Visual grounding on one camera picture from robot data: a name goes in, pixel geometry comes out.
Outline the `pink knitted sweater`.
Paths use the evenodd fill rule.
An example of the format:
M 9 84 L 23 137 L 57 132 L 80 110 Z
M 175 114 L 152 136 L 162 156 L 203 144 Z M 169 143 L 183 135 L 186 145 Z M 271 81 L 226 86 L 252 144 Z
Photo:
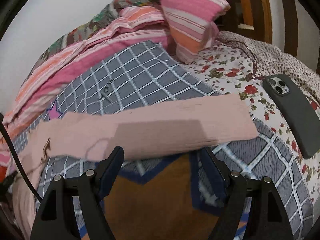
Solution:
M 37 186 L 50 157 L 99 162 L 116 146 L 126 160 L 171 156 L 144 185 L 120 174 L 105 198 L 106 219 L 116 239 L 207 239 L 217 217 L 191 204 L 188 152 L 257 135 L 238 95 L 204 96 L 101 116 L 69 112 L 30 131 L 19 158 Z

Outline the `red pillow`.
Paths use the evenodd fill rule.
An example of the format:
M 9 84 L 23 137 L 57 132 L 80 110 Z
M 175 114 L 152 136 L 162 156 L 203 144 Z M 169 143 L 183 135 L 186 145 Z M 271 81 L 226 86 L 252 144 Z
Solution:
M 3 180 L 5 179 L 6 173 L 7 173 L 7 167 L 0 166 L 0 182 L 3 182 Z

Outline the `grey checked star blanket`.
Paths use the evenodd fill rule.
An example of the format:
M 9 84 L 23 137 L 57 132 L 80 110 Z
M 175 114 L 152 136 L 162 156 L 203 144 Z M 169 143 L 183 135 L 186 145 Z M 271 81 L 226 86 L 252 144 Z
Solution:
M 285 75 L 221 43 L 221 79 L 160 44 L 129 46 L 78 75 L 14 146 L 13 208 L 25 239 L 306 239 L 316 216 L 304 144 L 319 122 Z

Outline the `black smartphone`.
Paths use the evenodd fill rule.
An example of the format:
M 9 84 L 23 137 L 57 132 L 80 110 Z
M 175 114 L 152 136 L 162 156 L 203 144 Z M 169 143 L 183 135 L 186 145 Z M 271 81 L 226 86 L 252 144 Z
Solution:
M 263 88 L 285 118 L 303 158 L 312 158 L 319 150 L 319 117 L 310 102 L 285 74 L 265 77 Z

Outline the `floral bed sheet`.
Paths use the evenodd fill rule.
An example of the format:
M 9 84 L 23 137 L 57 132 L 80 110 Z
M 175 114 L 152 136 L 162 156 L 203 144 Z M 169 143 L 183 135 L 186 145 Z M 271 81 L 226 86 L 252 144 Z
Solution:
M 319 154 L 316 153 L 308 160 L 303 159 L 287 122 L 263 89 L 262 80 L 247 79 L 253 70 L 251 59 L 241 49 L 225 45 L 216 39 L 210 48 L 199 52 L 193 63 L 185 68 L 222 94 L 238 94 L 250 112 L 287 144 L 298 163 L 311 200 L 315 202 L 319 198 Z M 318 114 L 319 107 L 314 103 L 310 104 Z

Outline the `leopard print blanket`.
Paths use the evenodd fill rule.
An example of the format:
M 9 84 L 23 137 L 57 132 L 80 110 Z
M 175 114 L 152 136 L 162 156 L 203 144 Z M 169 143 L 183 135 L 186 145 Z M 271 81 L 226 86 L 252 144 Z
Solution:
M 278 47 L 232 33 L 222 31 L 217 40 L 225 45 L 241 49 L 252 61 L 253 70 L 248 80 L 263 79 L 270 75 L 287 75 L 307 99 L 319 107 L 319 75 L 294 56 Z

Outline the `dark wooden footboard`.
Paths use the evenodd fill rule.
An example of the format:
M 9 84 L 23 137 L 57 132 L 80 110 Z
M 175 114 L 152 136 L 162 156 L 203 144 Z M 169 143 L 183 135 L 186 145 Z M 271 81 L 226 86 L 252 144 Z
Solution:
M 273 44 L 319 72 L 319 0 L 226 1 L 220 30 Z

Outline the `pink striped quilt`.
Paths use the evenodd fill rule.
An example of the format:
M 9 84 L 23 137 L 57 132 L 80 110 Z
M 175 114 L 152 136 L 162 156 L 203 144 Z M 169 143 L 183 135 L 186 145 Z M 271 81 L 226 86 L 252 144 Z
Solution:
M 215 20 L 230 9 L 226 0 L 159 0 L 158 4 L 127 7 L 106 28 L 67 46 L 25 79 L 3 120 L 17 137 L 73 79 L 104 58 L 142 41 L 161 43 L 191 64 L 217 36 Z

